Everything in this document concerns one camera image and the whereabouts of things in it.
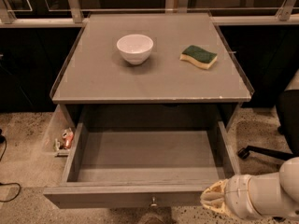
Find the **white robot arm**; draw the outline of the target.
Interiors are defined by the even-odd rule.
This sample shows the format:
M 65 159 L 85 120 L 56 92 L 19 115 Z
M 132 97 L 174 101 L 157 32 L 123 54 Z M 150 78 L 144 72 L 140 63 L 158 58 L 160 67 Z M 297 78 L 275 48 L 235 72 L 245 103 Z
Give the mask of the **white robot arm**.
M 207 188 L 201 204 L 216 213 L 243 220 L 282 217 L 299 220 L 299 158 L 285 161 L 278 172 L 234 175 Z

